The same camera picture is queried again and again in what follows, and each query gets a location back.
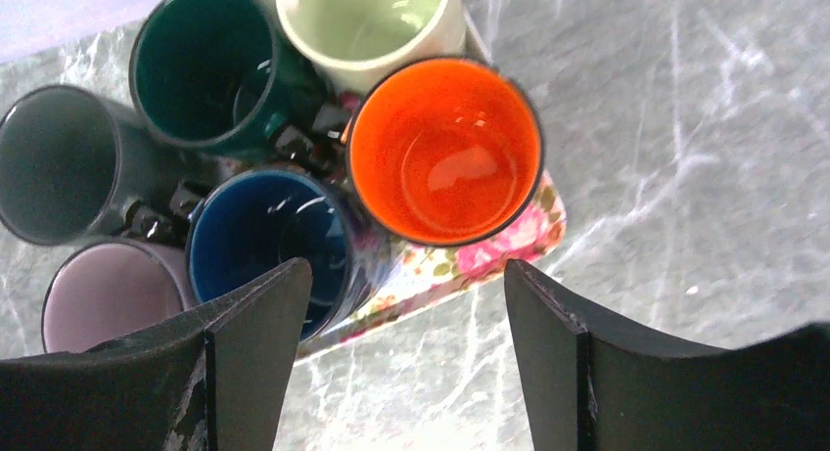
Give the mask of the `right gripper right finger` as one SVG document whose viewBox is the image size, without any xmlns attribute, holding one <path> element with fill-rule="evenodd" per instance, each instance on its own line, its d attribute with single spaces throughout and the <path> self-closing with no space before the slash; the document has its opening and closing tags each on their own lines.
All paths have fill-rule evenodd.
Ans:
<svg viewBox="0 0 830 451">
<path fill-rule="evenodd" d="M 537 450 L 825 450 L 829 326 L 738 349 L 675 337 L 508 261 L 504 291 Z"/>
</svg>

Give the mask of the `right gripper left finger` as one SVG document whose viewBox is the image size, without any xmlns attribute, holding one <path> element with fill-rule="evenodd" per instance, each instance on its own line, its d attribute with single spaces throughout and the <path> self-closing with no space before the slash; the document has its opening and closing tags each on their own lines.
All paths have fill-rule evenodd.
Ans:
<svg viewBox="0 0 830 451">
<path fill-rule="evenodd" d="M 81 352 L 1 364 L 5 450 L 269 450 L 312 272 L 246 285 Z"/>
</svg>

